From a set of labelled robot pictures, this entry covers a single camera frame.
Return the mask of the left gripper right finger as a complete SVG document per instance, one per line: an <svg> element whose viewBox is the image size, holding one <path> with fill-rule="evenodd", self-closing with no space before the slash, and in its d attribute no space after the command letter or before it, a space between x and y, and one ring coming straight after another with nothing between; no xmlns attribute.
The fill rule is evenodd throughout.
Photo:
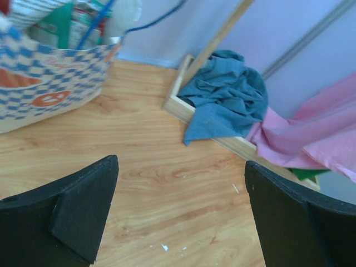
<svg viewBox="0 0 356 267"><path fill-rule="evenodd" d="M245 165L266 266L355 266L355 205Z"/></svg>

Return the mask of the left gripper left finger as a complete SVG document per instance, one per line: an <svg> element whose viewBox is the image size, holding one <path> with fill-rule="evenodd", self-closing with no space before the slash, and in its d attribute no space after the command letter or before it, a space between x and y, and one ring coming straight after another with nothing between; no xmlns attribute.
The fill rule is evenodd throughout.
<svg viewBox="0 0 356 267"><path fill-rule="evenodd" d="M116 155L1 200L1 266L95 263L119 166Z"/></svg>

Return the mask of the green tank top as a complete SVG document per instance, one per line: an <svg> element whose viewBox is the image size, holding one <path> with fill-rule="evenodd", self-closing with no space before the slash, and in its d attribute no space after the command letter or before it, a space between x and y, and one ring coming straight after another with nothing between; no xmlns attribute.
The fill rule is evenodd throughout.
<svg viewBox="0 0 356 267"><path fill-rule="evenodd" d="M303 181L305 179L311 180L312 178L324 174L326 172L330 172L329 169L316 169L316 170L311 170L311 169L297 169L297 168L288 168L288 170L294 174L300 181Z"/></svg>

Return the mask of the pink shirt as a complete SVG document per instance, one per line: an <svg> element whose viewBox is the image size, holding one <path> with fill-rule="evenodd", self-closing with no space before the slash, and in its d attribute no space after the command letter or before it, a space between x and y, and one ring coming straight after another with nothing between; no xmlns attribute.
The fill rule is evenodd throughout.
<svg viewBox="0 0 356 267"><path fill-rule="evenodd" d="M269 108L247 140L274 165L328 169L355 181L355 74L309 99L291 119Z"/></svg>

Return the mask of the blue checkered paper bag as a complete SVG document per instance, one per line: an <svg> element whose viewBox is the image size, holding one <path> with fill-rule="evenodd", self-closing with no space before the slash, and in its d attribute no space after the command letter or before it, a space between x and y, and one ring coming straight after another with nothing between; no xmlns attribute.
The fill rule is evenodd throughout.
<svg viewBox="0 0 356 267"><path fill-rule="evenodd" d="M30 27L70 2L1 2L1 133L97 97L124 38L137 30L141 1L99 1L105 6L77 49L59 49L29 36Z"/></svg>

